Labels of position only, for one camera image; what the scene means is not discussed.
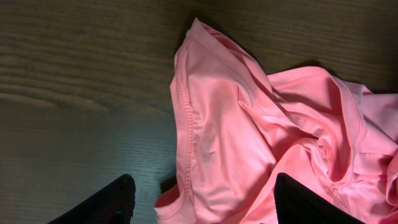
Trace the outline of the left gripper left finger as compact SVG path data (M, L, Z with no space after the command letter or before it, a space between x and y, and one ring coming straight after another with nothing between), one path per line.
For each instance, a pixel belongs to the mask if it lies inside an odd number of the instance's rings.
M49 224L129 224L135 193L134 179L124 174Z

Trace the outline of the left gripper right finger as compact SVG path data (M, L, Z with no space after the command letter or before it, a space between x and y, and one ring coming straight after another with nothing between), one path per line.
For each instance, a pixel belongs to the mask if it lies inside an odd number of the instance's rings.
M274 199L279 224L363 224L286 173L277 175Z

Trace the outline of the pink printed t-shirt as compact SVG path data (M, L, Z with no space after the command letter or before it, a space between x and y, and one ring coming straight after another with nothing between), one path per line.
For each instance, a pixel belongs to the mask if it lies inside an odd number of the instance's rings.
M177 184L159 223L275 223L281 172L365 223L397 222L397 95L321 67L266 75L199 20L174 71Z

